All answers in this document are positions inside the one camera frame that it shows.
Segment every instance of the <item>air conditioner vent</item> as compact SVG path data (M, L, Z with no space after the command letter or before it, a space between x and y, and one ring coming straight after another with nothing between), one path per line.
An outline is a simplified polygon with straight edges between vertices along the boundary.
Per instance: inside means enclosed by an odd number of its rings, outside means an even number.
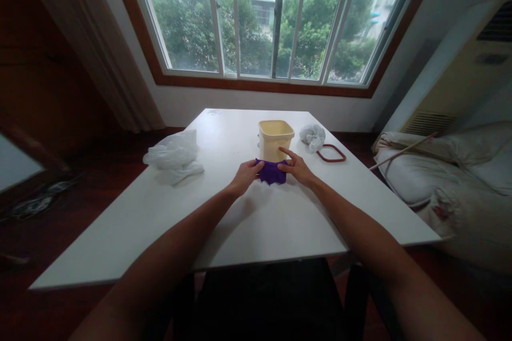
M501 6L476 39L504 43L512 42L512 1Z
M440 135L455 121L456 116L418 110L411 122L403 130L405 133L428 136L434 132Z

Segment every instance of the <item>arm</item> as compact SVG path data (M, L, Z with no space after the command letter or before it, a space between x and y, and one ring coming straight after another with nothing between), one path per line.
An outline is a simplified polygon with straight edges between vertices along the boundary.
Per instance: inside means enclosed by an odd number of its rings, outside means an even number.
M350 250L384 281L408 339L483 339L386 229L316 177L301 157L280 150L291 160L279 168L312 190Z
M138 339L148 313L190 270L210 233L265 163L240 165L233 181L167 230L128 268L71 336L72 340Z

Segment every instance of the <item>person's left hand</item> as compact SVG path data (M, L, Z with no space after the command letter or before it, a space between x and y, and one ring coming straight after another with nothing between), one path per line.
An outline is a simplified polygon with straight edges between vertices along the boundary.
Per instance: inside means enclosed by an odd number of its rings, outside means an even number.
M238 197L243 195L249 188L249 185L251 185L254 180L259 179L258 172L265 165L264 161L260 161L256 166L254 166L255 162L256 160L250 160L245 163L241 163L240 168L238 168L238 171L236 172L235 178L226 189L235 193Z

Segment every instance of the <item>wooden floor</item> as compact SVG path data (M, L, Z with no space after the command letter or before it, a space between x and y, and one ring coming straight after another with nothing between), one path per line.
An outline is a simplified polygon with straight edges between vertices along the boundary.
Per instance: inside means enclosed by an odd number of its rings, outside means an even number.
M18 269L0 265L1 340L65 340L105 295L110 285L46 292L27 288L146 168L142 156L147 148L174 132L168 128L140 135L125 133L92 145L69 159L73 169L85 171L85 176L49 210L27 221L0 223L0 251L30 257L29 264ZM374 164L370 146L375 136L336 136L365 165ZM409 252L488 339L510 339L509 280L496 280L430 247L412 247ZM336 283L343 299L346 276ZM365 339L389 339L372 303Z

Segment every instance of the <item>white plastic bag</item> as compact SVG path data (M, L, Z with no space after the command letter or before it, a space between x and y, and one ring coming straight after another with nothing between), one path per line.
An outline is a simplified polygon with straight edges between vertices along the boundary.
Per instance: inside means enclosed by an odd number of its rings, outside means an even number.
M144 164L165 172L167 183L175 185L185 177L204 172L197 158L196 131L183 131L167 136L148 149L142 159Z
M317 124L308 124L300 130L300 139L309 144L306 151L315 153L320 150L325 142L325 130Z

